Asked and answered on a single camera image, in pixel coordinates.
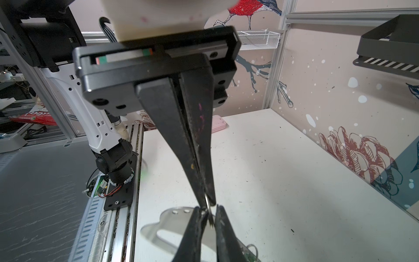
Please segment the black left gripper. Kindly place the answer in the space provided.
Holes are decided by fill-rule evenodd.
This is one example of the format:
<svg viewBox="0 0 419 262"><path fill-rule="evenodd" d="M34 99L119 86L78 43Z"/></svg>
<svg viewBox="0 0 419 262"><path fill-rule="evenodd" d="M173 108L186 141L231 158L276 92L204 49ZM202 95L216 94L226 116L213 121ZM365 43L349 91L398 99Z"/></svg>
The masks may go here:
<svg viewBox="0 0 419 262"><path fill-rule="evenodd" d="M78 47L86 102L112 115L142 108L180 161L202 208L215 206L212 109L227 100L241 41L232 26ZM183 97L187 122L180 107Z"/></svg>

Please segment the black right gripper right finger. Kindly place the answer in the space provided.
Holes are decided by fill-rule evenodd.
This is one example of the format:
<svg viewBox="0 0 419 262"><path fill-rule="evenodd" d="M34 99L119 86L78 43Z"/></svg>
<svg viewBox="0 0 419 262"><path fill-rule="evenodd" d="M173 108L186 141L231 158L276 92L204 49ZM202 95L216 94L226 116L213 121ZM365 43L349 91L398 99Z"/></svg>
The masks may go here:
<svg viewBox="0 0 419 262"><path fill-rule="evenodd" d="M215 219L217 261L246 262L239 241L223 206L218 205Z"/></svg>

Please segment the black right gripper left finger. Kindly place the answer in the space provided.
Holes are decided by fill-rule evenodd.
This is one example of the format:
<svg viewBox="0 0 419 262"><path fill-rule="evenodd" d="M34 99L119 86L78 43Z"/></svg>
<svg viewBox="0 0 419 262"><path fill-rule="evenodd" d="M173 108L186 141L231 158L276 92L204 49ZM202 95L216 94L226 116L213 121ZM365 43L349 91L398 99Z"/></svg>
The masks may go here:
<svg viewBox="0 0 419 262"><path fill-rule="evenodd" d="M172 262L200 262L204 233L204 212L195 207Z"/></svg>

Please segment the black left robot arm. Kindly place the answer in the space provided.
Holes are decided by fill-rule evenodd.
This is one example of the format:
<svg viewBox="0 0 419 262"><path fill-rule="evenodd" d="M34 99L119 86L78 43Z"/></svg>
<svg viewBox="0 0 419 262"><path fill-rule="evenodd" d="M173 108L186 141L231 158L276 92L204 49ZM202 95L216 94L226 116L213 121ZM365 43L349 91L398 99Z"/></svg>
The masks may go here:
<svg viewBox="0 0 419 262"><path fill-rule="evenodd" d="M88 46L70 1L2 1L1 24L31 66L62 91L98 169L131 176L132 149L109 116L145 110L179 159L202 208L215 206L213 108L227 99L241 42L232 26L205 28L235 1L103 1L116 42Z"/></svg>

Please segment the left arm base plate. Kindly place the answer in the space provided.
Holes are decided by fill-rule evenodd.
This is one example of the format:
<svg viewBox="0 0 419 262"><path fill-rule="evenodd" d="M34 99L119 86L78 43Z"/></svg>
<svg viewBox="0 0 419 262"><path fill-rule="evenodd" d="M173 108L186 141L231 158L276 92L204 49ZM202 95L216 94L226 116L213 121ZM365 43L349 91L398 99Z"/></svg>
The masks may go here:
<svg viewBox="0 0 419 262"><path fill-rule="evenodd" d="M126 179L123 180L122 187L116 193L105 198L104 211L117 210L132 204L137 159L138 154L134 152L125 167L122 169L122 171L126 174Z"/></svg>

